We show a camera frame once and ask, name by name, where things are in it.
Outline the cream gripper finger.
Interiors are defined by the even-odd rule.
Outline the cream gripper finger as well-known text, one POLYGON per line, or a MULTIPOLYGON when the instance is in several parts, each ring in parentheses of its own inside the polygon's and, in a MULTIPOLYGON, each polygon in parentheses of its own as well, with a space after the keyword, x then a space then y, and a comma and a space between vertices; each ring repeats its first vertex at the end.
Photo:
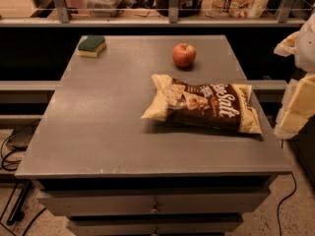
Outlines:
POLYGON ((276 48, 274 49, 274 53, 282 57, 294 55, 296 51, 295 43, 297 37, 298 31, 295 31, 294 33, 290 34, 276 46, 276 48))
POLYGON ((282 140, 293 138, 315 115, 315 75, 306 75, 298 80, 291 79, 283 95, 275 135, 282 140))

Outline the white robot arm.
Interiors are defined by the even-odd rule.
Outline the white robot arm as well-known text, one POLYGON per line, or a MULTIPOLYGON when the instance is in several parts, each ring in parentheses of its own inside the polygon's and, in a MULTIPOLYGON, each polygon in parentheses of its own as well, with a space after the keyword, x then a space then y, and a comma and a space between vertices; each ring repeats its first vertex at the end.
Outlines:
POLYGON ((295 66, 306 73, 302 79, 291 79, 287 84, 276 119, 275 135, 289 140, 315 115, 315 14, 299 31, 279 43, 274 53, 293 55, 295 66))

